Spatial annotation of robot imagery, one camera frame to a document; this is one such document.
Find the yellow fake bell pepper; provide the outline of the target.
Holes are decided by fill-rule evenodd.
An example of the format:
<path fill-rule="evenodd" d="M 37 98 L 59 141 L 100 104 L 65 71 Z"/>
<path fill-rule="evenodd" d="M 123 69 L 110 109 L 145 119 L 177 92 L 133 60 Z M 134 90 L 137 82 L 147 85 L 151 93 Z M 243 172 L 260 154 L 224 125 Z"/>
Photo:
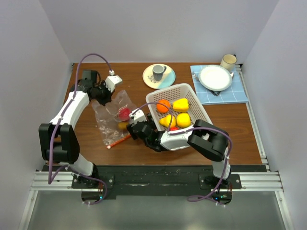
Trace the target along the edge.
<path fill-rule="evenodd" d="M 175 112 L 186 113 L 189 110 L 187 98 L 181 98 L 173 102 L 172 108 Z"/>

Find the orange fake orange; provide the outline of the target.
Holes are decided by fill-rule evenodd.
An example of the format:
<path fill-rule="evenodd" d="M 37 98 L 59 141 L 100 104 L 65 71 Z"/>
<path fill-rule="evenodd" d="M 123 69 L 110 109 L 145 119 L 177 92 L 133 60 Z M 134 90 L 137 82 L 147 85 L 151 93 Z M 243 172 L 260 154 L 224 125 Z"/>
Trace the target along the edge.
<path fill-rule="evenodd" d="M 158 104 L 156 105 L 157 111 L 166 114 L 169 112 L 170 109 L 170 102 L 166 99 L 162 99 L 158 101 Z"/>

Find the clear zip top bag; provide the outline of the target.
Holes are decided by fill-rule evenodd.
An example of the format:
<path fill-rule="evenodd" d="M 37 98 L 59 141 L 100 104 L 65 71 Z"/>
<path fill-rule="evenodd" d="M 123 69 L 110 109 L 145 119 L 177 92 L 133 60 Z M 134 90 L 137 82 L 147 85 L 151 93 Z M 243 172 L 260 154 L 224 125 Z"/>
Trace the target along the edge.
<path fill-rule="evenodd" d="M 100 105 L 97 101 L 92 102 L 97 127 L 108 149 L 130 135 L 126 128 L 129 120 L 120 121 L 118 118 L 119 109 L 124 107 L 129 108 L 131 112 L 137 108 L 125 90 L 118 92 L 116 97 L 105 106 Z"/>

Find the red fake apple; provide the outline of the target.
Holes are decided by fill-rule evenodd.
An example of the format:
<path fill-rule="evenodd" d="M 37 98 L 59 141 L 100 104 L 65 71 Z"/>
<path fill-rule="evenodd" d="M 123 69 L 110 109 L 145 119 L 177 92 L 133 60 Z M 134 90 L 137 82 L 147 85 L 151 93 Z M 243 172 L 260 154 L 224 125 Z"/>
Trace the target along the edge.
<path fill-rule="evenodd" d="M 177 131 L 177 130 L 179 130 L 179 128 L 175 126 L 175 127 L 171 127 L 169 130 L 170 131 Z"/>

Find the yellow fake lemon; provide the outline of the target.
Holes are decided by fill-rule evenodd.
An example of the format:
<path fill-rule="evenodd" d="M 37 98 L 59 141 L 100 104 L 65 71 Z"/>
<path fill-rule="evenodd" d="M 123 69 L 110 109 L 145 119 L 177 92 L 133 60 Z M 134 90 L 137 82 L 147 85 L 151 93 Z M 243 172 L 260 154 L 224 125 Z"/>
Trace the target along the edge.
<path fill-rule="evenodd" d="M 177 116 L 177 126 L 180 128 L 187 128 L 191 125 L 190 116 L 188 113 L 180 113 Z"/>

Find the yellow fake fruit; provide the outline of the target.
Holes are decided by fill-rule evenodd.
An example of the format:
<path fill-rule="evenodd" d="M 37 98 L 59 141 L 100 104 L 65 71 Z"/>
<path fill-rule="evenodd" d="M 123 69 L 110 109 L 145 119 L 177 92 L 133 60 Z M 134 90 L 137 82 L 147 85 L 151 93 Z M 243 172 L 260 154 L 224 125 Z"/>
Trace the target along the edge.
<path fill-rule="evenodd" d="M 164 127 L 174 128 L 176 124 L 176 118 L 173 115 L 168 114 L 167 116 L 159 120 L 159 124 Z"/>

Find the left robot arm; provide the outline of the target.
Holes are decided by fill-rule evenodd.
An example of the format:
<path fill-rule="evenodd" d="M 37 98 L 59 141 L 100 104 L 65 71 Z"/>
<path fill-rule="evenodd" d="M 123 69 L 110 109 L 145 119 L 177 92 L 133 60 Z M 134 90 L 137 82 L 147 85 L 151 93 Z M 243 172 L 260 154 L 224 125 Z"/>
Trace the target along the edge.
<path fill-rule="evenodd" d="M 106 105 L 121 83 L 122 79 L 113 71 L 105 80 L 101 80 L 98 72 L 90 71 L 88 77 L 83 76 L 73 85 L 59 113 L 38 129 L 42 158 L 50 164 L 55 162 L 70 166 L 83 176 L 82 182 L 89 188 L 99 184 L 97 167 L 80 153 L 74 129 L 91 100 Z"/>

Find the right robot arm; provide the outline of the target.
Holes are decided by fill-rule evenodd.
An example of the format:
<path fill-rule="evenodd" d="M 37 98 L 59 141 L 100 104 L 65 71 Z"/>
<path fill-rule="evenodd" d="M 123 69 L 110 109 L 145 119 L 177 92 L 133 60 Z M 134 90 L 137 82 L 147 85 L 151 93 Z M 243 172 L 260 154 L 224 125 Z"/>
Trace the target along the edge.
<path fill-rule="evenodd" d="M 213 162 L 213 181 L 217 187 L 225 188 L 230 184 L 229 155 L 233 142 L 229 134 L 218 127 L 199 119 L 194 125 L 175 131 L 157 131 L 147 121 L 129 124 L 127 130 L 134 140 L 142 140 L 156 152 L 192 147 Z"/>

